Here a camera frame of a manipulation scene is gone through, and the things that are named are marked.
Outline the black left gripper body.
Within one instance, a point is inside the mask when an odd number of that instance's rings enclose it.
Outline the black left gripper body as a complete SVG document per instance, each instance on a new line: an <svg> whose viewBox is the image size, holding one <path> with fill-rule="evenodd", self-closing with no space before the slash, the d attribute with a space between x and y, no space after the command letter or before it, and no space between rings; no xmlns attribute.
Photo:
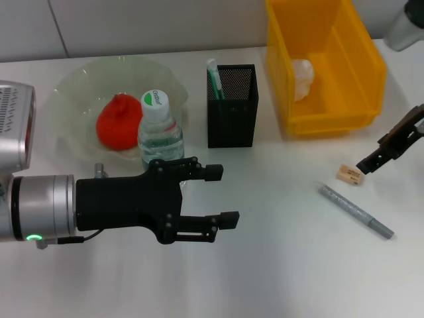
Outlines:
<svg viewBox="0 0 424 318"><path fill-rule="evenodd" d="M179 241L184 161L153 160L141 175L76 182L78 231L145 227L161 244Z"/></svg>

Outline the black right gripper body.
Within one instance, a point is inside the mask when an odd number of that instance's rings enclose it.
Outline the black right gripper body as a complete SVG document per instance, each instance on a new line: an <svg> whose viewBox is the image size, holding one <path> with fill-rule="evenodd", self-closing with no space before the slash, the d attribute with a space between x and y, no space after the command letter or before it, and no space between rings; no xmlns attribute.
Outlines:
<svg viewBox="0 0 424 318"><path fill-rule="evenodd" d="M419 123L423 120L423 104L415 106L379 141L380 158L399 158L423 137Z"/></svg>

